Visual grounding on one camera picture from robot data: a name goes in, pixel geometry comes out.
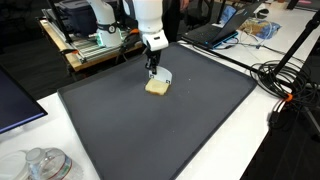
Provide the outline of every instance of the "black mat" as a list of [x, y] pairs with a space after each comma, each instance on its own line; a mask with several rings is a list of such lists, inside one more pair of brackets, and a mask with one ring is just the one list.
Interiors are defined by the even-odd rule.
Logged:
[[255, 87], [250, 77], [171, 44], [160, 64], [173, 84], [165, 96], [151, 95], [145, 62], [58, 91], [102, 179], [174, 179]]

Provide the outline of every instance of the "plastic container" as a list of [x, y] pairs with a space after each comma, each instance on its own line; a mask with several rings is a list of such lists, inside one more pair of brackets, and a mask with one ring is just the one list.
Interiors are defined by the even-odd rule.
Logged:
[[60, 149], [35, 148], [27, 153], [32, 180], [81, 180], [81, 167]]
[[64, 0], [57, 6], [68, 16], [75, 33], [88, 36], [97, 31], [96, 16], [86, 0]]
[[18, 151], [0, 158], [1, 180], [27, 180], [28, 176], [25, 152]]

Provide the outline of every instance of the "person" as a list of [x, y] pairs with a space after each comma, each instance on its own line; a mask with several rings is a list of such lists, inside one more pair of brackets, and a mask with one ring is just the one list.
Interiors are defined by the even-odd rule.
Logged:
[[163, 0], [163, 30], [169, 42], [177, 41], [181, 13], [187, 9], [189, 0]]

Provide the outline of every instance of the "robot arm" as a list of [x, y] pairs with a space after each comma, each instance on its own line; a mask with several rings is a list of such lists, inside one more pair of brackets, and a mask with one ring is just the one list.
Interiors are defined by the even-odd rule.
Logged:
[[117, 47], [122, 43], [120, 30], [114, 17], [113, 0], [87, 0], [97, 18], [98, 45], [101, 47]]
[[142, 42], [147, 46], [148, 62], [146, 68], [157, 75], [161, 49], [169, 43], [162, 29], [163, 0], [123, 0], [127, 15], [138, 21]]

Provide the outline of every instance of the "metal frame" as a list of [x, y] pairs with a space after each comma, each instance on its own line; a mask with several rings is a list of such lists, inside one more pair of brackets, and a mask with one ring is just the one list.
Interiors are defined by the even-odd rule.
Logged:
[[52, 9], [52, 12], [54, 14], [54, 16], [56, 17], [57, 19], [57, 23], [58, 23], [58, 26], [59, 26], [59, 29], [62, 31], [65, 39], [66, 39], [66, 43], [71, 43], [72, 42], [72, 39], [70, 38], [67, 30], [66, 30], [66, 27], [64, 26], [60, 16], [59, 16], [59, 13], [58, 13], [58, 10], [56, 8], [56, 6], [54, 5], [54, 3], [52, 2], [52, 0], [47, 0], [48, 2], [48, 5], [49, 7]]
[[[58, 34], [58, 36], [64, 40], [63, 34], [59, 31], [58, 27], [55, 24], [48, 23], [49, 26]], [[88, 61], [94, 61], [104, 57], [107, 53], [115, 53], [120, 49], [119, 47], [112, 48], [99, 48], [98, 45], [92, 46], [92, 43], [87, 40], [76, 41], [74, 40], [72, 43], [66, 44], [69, 49], [77, 49], [79, 53], [76, 54], [77, 58], [83, 64]]]

